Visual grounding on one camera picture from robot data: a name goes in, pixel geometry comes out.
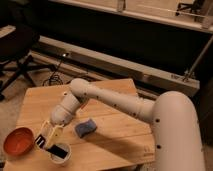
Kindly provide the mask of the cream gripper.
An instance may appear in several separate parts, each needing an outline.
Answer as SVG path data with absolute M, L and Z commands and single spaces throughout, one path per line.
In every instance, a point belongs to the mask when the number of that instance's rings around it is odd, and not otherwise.
M 35 139 L 35 143 L 43 148 L 51 148 L 63 132 L 62 125 L 52 125 L 46 120 L 40 130 L 39 136 Z

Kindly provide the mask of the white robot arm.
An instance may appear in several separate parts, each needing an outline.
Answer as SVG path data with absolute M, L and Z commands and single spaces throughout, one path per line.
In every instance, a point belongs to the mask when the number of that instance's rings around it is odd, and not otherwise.
M 201 133 L 194 104 L 185 94 L 167 91 L 155 100 L 139 98 L 75 78 L 35 139 L 50 152 L 76 111 L 88 100 L 98 100 L 153 127 L 156 171 L 206 171 Z

